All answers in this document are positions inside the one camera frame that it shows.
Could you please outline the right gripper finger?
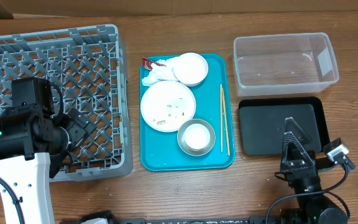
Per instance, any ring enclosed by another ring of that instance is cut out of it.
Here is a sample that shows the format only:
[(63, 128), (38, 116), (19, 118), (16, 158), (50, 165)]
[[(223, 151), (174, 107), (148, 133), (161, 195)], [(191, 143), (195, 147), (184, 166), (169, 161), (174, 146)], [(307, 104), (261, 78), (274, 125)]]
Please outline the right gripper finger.
[(282, 163), (301, 161), (305, 158), (305, 149), (292, 132), (285, 132), (282, 144)]
[(285, 118), (285, 132), (283, 141), (296, 139), (300, 144), (309, 144), (312, 138), (304, 131), (293, 117)]

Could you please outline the white cup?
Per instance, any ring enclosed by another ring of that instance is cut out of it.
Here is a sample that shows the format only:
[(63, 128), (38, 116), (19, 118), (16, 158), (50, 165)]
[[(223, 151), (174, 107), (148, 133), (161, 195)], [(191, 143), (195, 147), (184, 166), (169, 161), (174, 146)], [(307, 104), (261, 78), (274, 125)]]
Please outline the white cup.
[(184, 133), (186, 144), (194, 151), (205, 148), (210, 142), (210, 133), (202, 124), (188, 126)]

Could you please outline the white napkin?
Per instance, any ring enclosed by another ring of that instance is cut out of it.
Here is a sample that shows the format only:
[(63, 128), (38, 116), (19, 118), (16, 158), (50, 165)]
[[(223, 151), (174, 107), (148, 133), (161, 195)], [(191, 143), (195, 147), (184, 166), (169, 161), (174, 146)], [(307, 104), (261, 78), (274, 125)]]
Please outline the white napkin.
[(178, 57), (172, 57), (166, 60), (160, 59), (154, 62), (164, 64), (165, 67), (155, 67), (153, 65), (153, 69), (142, 79), (143, 86), (151, 86), (160, 81), (178, 81), (173, 72), (174, 66), (178, 63)]

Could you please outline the red snack wrapper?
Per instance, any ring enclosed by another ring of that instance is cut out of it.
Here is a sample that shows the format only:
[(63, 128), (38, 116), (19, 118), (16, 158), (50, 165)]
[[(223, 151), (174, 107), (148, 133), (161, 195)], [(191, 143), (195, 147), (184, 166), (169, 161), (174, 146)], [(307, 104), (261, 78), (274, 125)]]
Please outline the red snack wrapper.
[(143, 57), (142, 58), (142, 68), (151, 71), (153, 69), (153, 65), (156, 67), (165, 67), (164, 64), (154, 62), (152, 60), (149, 60), (148, 58)]

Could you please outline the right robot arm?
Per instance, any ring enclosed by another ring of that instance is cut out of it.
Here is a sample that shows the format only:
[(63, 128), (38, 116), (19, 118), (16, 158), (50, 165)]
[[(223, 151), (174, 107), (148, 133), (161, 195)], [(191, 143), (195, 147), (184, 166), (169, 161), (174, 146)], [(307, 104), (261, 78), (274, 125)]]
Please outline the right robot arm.
[[(313, 152), (304, 148), (311, 137), (292, 118), (285, 119), (285, 132), (282, 141), (280, 170), (275, 177), (284, 180), (295, 193), (275, 201), (267, 210), (265, 223), (347, 223), (351, 212), (345, 201), (332, 192), (342, 185), (355, 165), (348, 158), (349, 149), (341, 138), (323, 147), (325, 154), (315, 158)], [(321, 186), (320, 172), (341, 167), (343, 178), (326, 189)], [(279, 203), (295, 198), (299, 208), (286, 209), (279, 217), (271, 217), (270, 212)]]

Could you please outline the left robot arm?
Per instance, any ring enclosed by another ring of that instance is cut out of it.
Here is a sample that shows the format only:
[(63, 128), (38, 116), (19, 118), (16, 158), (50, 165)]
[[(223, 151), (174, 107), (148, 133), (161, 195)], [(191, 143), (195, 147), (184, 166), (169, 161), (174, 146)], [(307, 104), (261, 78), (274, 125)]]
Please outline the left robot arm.
[(78, 110), (54, 111), (43, 78), (12, 82), (12, 106), (0, 115), (0, 194), (6, 223), (54, 223), (50, 179), (96, 125)]

